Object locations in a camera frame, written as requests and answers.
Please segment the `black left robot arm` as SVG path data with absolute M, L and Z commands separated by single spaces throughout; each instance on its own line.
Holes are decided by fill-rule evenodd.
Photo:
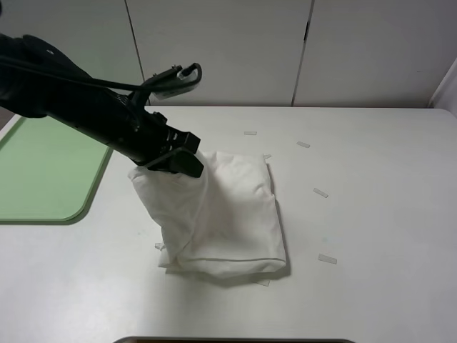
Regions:
M 192 91 L 200 64 L 172 66 L 137 86 L 95 79 L 44 40 L 1 35 L 1 107 L 26 118 L 51 117 L 152 171 L 199 178 L 200 139 L 147 112 L 150 96 Z

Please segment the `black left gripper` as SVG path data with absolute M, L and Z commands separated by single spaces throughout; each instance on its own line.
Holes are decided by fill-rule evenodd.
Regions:
M 167 118 L 145 110 L 149 94 L 129 95 L 105 91 L 103 96 L 103 139 L 109 146 L 139 166 L 171 170 L 199 178 L 204 170 L 196 157 L 201 140 L 191 132 L 167 124 Z

